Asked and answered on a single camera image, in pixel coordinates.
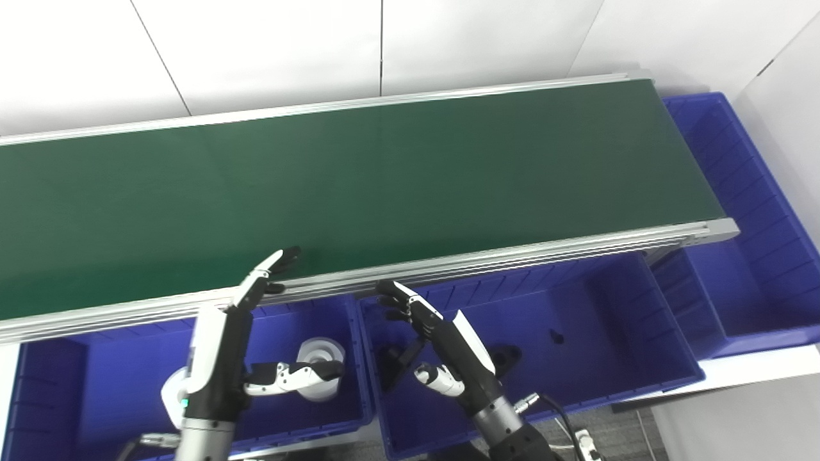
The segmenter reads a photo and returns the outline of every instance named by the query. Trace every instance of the blue plastic bin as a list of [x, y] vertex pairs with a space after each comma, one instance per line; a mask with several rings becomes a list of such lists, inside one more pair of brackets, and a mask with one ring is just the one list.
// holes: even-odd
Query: blue plastic bin
[[[543, 391], [580, 411], [703, 379], [641, 255], [629, 253], [496, 272], [417, 288], [446, 317], [457, 309], [488, 349], [516, 345], [521, 361], [502, 379], [515, 401]], [[404, 322], [385, 320], [375, 298], [360, 301], [365, 354], [385, 450], [402, 459], [477, 436], [458, 404], [406, 373], [382, 392], [377, 354], [414, 338]], [[440, 363], [428, 345], [418, 362]], [[554, 415], [546, 406], [527, 414]]]
[[820, 341], [820, 257], [720, 93], [666, 98], [740, 235], [677, 251], [653, 272], [695, 357]]
[[[355, 431], [372, 418], [352, 296], [254, 311], [247, 363], [293, 362], [303, 341], [345, 349], [339, 394], [325, 403], [297, 393], [257, 397], [237, 427], [235, 451]], [[185, 365], [192, 320], [101, 331], [22, 346], [3, 461], [112, 461], [143, 432], [174, 431], [160, 388]], [[140, 459], [172, 459], [145, 450]]]

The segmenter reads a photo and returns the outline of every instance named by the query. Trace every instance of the white cylinder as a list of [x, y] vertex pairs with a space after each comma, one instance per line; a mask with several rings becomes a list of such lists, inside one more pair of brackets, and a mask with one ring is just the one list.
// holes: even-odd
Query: white cylinder
[[[297, 362], [316, 363], [339, 360], [344, 363], [344, 348], [330, 338], [311, 338], [302, 343], [296, 356]], [[297, 392], [312, 402], [326, 402], [339, 393], [339, 379], [320, 382], [313, 386], [299, 389]]]

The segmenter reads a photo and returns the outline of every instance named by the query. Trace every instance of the robotic arm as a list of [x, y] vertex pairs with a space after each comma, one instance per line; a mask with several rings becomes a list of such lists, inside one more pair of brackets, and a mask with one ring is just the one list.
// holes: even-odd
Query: robotic arm
[[[181, 421], [176, 461], [224, 461], [230, 454], [235, 424], [252, 396], [277, 395], [341, 377], [339, 361], [323, 363], [255, 363], [244, 366], [253, 315], [264, 294], [279, 294], [273, 274], [287, 270], [299, 248], [279, 250], [257, 265], [239, 285], [225, 309], [205, 307], [197, 317], [186, 376], [177, 389], [187, 405]], [[169, 408], [171, 419], [174, 416]]]
[[418, 293], [396, 281], [379, 281], [376, 291], [382, 304], [396, 308], [388, 319], [409, 322], [444, 363], [423, 363], [414, 372], [416, 379], [456, 399], [490, 446], [493, 461], [555, 460], [547, 440], [518, 416], [528, 403], [513, 407], [507, 400], [487, 349], [461, 311], [445, 321]]

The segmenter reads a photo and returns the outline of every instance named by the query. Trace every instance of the power strip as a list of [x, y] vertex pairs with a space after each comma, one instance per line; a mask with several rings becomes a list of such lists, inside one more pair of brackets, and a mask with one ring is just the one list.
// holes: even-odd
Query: power strip
[[589, 431], [586, 429], [575, 431], [575, 437], [578, 439], [578, 445], [581, 447], [581, 454], [584, 455], [584, 461], [601, 460], [601, 454], [595, 449], [595, 442], [592, 440]]

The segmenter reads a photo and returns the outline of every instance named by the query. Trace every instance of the metal cylinder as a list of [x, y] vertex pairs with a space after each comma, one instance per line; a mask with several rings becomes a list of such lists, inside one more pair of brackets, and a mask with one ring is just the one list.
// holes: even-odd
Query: metal cylinder
[[501, 443], [524, 425], [521, 417], [515, 413], [513, 406], [504, 396], [498, 397], [492, 404], [476, 413], [472, 421], [487, 445], [491, 447]]
[[232, 422], [186, 418], [174, 460], [226, 461], [234, 441], [234, 429]]

